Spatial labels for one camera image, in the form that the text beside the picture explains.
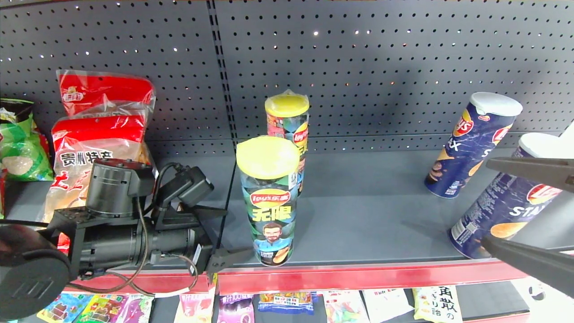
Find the candy bag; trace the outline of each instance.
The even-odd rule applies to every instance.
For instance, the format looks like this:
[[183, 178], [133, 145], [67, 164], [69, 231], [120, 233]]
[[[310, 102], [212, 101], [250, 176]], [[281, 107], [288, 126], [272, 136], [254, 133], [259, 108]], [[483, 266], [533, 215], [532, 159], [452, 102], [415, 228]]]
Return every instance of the candy bag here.
[[46, 150], [45, 137], [39, 136], [32, 119], [34, 102], [0, 99], [0, 162], [10, 180], [52, 180], [53, 172]]
[[49, 323], [72, 323], [91, 299], [91, 295], [62, 293], [36, 316]]
[[436, 286], [413, 289], [414, 319], [434, 323], [462, 323], [456, 286]]
[[94, 295], [77, 321], [82, 323], [115, 323], [127, 299], [127, 295]]
[[55, 209], [84, 206], [97, 158], [151, 163], [143, 142], [156, 91], [144, 78], [104, 72], [58, 70], [68, 117], [52, 128], [55, 181], [46, 196], [43, 221]]
[[145, 295], [129, 295], [115, 323], [143, 323], [149, 321], [152, 313], [153, 297]]
[[4, 187], [6, 185], [5, 178], [6, 178], [6, 168], [2, 163], [0, 163], [0, 219], [3, 219], [6, 215], [6, 212], [4, 211], [4, 195], [5, 195]]
[[219, 299], [218, 323], [255, 323], [252, 295], [228, 295]]
[[323, 300], [329, 323], [369, 323], [358, 290], [325, 291]]
[[313, 297], [309, 291], [261, 294], [258, 309], [260, 312], [313, 315]]

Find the yellow snack package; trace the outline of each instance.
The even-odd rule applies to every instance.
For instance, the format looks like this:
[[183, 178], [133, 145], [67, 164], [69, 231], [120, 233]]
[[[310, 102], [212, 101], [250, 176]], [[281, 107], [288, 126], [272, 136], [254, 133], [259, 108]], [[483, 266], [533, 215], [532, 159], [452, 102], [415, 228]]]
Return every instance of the yellow snack package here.
[[434, 323], [462, 323], [456, 286], [435, 286], [413, 289], [414, 319]]

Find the snack package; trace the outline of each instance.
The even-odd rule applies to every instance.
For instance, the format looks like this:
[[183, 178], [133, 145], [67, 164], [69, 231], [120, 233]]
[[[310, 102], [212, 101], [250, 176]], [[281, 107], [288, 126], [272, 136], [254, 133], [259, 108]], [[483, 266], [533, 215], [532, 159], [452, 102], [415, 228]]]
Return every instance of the snack package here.
[[115, 323], [127, 299], [127, 295], [94, 295], [86, 309], [80, 314], [77, 322]]
[[103, 72], [58, 70], [68, 117], [52, 128], [55, 181], [46, 196], [44, 222], [55, 209], [84, 206], [97, 158], [150, 164], [143, 142], [156, 92], [144, 78]]
[[522, 105], [504, 95], [476, 92], [425, 178], [432, 194], [455, 198], [512, 127]]
[[153, 297], [134, 294], [127, 297], [115, 323], [147, 323], [152, 313]]
[[4, 211], [6, 173], [6, 168], [2, 163], [0, 163], [0, 219], [3, 219], [6, 216], [6, 212]]
[[301, 195], [309, 136], [309, 98], [286, 90], [265, 100], [265, 112], [267, 112], [267, 134], [288, 139], [299, 149], [297, 189]]
[[72, 323], [91, 299], [91, 295], [62, 293], [36, 316], [49, 323]]
[[[520, 137], [514, 158], [574, 159], [574, 150], [562, 137], [526, 133]], [[562, 190], [525, 178], [499, 173], [471, 207], [449, 230], [448, 237], [463, 255], [478, 259], [491, 255], [482, 247], [485, 236], [511, 239]]]
[[287, 139], [261, 136], [238, 144], [236, 156], [255, 257], [281, 266], [293, 253], [299, 151]]
[[53, 180], [52, 167], [32, 119], [34, 102], [0, 99], [0, 162], [10, 180]]
[[253, 296], [236, 294], [219, 298], [218, 323], [255, 323]]
[[369, 323], [358, 290], [324, 291], [323, 300], [329, 323]]
[[261, 294], [259, 295], [258, 310], [260, 312], [313, 315], [313, 296], [309, 291]]
[[462, 323], [456, 286], [413, 289], [414, 319], [434, 323]]
[[385, 322], [414, 309], [403, 289], [367, 289], [363, 298], [371, 323]]

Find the green lay's chip can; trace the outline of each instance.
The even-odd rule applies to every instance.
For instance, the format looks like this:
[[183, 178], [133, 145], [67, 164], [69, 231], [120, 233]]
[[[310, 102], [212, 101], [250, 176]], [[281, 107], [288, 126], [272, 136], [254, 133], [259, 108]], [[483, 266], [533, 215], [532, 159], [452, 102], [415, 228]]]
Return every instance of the green lay's chip can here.
[[287, 139], [261, 136], [238, 144], [236, 157], [255, 256], [280, 266], [293, 252], [299, 151]]
[[301, 194], [309, 137], [309, 99], [306, 95], [287, 90], [265, 100], [265, 112], [267, 112], [267, 134], [288, 139], [299, 149], [297, 189]]
[[0, 162], [10, 180], [52, 180], [44, 137], [32, 119], [30, 101], [0, 100]]

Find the store shelf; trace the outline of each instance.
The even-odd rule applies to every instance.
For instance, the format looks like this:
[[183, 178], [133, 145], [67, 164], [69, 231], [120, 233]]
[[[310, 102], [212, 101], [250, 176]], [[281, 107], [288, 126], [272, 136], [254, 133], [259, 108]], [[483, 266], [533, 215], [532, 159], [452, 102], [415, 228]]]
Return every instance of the store shelf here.
[[[512, 151], [497, 149], [491, 157]], [[495, 259], [465, 259], [451, 245], [447, 229], [496, 172], [482, 167], [458, 198], [442, 199], [422, 184], [436, 156], [436, 151], [308, 155], [291, 259], [269, 268], [252, 258], [227, 269], [220, 274], [221, 293], [435, 286], [525, 276]], [[252, 245], [240, 186], [236, 174], [225, 248]], [[557, 198], [515, 240], [574, 249], [572, 197]]]
[[[169, 157], [156, 159], [158, 167], [169, 162], [199, 166], [215, 186], [215, 191], [201, 204], [213, 207], [225, 207], [235, 163], [233, 156], [220, 155], [217, 157]], [[170, 172], [167, 173], [165, 180], [169, 178], [170, 174]], [[45, 196], [49, 186], [49, 182], [10, 183], [6, 196], [9, 218], [19, 220], [37, 220], [40, 218], [39, 215], [43, 210]], [[216, 243], [219, 238], [219, 232], [221, 231], [222, 219], [209, 219], [202, 221], [202, 224], [212, 241]], [[124, 270], [119, 272], [129, 276], [133, 271]], [[81, 282], [81, 284], [101, 289], [117, 286], [121, 282], [121, 279], [114, 276], [104, 276], [91, 281]], [[167, 293], [189, 285], [191, 278], [183, 262], [170, 260], [162, 263], [160, 266], [145, 268], [135, 282], [144, 290], [153, 293]], [[133, 292], [130, 288], [123, 289], [122, 291], [125, 293]], [[200, 277], [194, 292], [200, 293], [205, 291], [207, 291], [207, 278], [203, 275]]]

